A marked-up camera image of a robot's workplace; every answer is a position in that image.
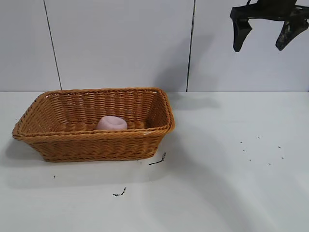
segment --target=wicker basket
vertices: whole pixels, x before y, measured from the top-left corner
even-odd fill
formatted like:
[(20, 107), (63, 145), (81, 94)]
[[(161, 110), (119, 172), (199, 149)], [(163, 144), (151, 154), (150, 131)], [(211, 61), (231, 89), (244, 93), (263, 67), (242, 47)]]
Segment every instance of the wicker basket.
[[(94, 130), (103, 116), (125, 119), (128, 130)], [(48, 162), (139, 160), (152, 157), (174, 127), (157, 88), (59, 90), (38, 96), (12, 134)]]

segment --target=black crumb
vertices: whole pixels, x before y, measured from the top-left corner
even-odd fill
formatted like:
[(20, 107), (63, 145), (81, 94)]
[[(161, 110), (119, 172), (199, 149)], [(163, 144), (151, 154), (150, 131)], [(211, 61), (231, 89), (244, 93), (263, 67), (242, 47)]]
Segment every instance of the black crumb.
[(126, 187), (124, 188), (124, 191), (121, 194), (113, 194), (113, 196), (118, 197), (118, 196), (122, 196), (126, 191)]
[(166, 152), (163, 153), (163, 155), (162, 155), (162, 160), (160, 160), (160, 161), (158, 161), (158, 162), (155, 162), (155, 163), (150, 163), (149, 165), (153, 165), (153, 164), (157, 164), (157, 163), (163, 162), (164, 159), (165, 159), (165, 156), (166, 156)]

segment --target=white table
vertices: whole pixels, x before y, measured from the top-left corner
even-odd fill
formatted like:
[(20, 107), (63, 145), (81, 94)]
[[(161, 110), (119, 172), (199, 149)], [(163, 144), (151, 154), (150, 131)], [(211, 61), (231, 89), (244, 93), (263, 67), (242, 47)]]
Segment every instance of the white table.
[(309, 231), (309, 93), (170, 94), (155, 157), (83, 163), (11, 138), (38, 94), (0, 93), (0, 231)]

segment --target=white wall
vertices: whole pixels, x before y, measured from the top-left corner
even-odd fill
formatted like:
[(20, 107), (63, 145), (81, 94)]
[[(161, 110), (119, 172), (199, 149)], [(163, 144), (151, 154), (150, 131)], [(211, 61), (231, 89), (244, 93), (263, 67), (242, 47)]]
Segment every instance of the white wall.
[(185, 91), (193, 0), (46, 0), (62, 87)]
[(0, 4), (0, 91), (59, 89), (42, 0)]
[[(309, 30), (279, 51), (275, 42), (283, 23), (249, 20), (253, 30), (234, 52), (229, 15), (233, 6), (245, 4), (196, 1), (189, 91), (308, 91)], [(309, 6), (309, 0), (297, 4)]]

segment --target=pink object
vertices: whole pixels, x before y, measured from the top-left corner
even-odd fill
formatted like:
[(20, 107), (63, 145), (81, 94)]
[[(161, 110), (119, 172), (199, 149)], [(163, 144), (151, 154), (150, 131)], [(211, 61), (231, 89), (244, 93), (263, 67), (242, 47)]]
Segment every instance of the pink object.
[(127, 123), (122, 118), (115, 116), (104, 116), (96, 126), (96, 130), (121, 131), (127, 129)]

